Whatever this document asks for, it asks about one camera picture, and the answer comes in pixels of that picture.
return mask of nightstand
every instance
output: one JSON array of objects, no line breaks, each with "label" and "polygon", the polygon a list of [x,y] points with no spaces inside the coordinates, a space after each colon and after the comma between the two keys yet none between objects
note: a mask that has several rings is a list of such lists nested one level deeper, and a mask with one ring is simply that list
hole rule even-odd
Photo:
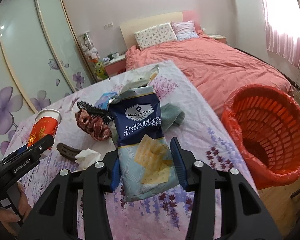
[{"label": "nightstand", "polygon": [[227,37],[225,37],[225,36],[218,35],[218,34],[208,34],[208,36],[209,36],[210,38],[213,38],[213,39],[215,39],[215,40],[218,40],[218,41],[220,41],[220,42],[222,42],[222,43],[224,43],[224,44],[227,44],[227,41],[226,41]]},{"label": "nightstand", "polygon": [[110,63],[105,65],[105,70],[109,77],[126,71],[126,55],[123,54],[115,59],[110,60]]}]

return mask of sea salt soda crackers bag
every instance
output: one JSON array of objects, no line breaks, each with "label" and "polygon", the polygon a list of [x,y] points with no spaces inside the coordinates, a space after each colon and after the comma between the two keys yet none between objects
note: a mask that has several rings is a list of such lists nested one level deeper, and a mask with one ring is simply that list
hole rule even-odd
[{"label": "sea salt soda crackers bag", "polygon": [[109,111],[119,135],[125,200],[145,199],[178,185],[153,87],[128,89],[110,101]]}]

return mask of floral pillow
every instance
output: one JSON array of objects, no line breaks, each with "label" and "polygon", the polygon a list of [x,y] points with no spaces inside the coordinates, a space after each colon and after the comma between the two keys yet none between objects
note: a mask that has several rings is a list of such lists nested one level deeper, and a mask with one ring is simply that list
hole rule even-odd
[{"label": "floral pillow", "polygon": [[140,50],[168,41],[176,41],[177,37],[170,23],[159,24],[145,30],[135,32],[134,36]]}]

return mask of wooden floor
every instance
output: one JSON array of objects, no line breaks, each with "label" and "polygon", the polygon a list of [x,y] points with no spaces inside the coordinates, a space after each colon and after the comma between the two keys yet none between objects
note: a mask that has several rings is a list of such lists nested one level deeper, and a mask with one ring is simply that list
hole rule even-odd
[{"label": "wooden floor", "polygon": [[300,209],[300,194],[293,199],[290,199],[290,196],[299,188],[300,178],[287,186],[270,187],[258,191],[282,236],[286,236],[297,221],[297,213]]}]

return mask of silver screw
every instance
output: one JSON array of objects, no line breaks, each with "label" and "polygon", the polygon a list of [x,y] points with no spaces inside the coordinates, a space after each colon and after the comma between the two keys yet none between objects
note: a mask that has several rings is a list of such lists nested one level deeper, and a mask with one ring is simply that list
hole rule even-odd
[{"label": "silver screw", "polygon": [[195,161],[194,162],[194,166],[196,166],[196,167],[202,167],[203,166],[203,162],[202,161]]},{"label": "silver screw", "polygon": [[104,163],[103,163],[103,162],[96,162],[96,163],[94,164],[94,166],[95,166],[96,168],[102,168],[102,167],[104,166]]},{"label": "silver screw", "polygon": [[238,171],[236,168],[231,168],[231,169],[230,169],[230,172],[231,172],[233,175],[238,175],[238,174],[239,174],[239,171]]},{"label": "silver screw", "polygon": [[59,174],[60,174],[61,176],[66,176],[66,175],[68,175],[68,173],[69,173],[69,171],[66,170],[66,169],[63,169],[63,170],[61,170],[61,171],[59,172]]}]

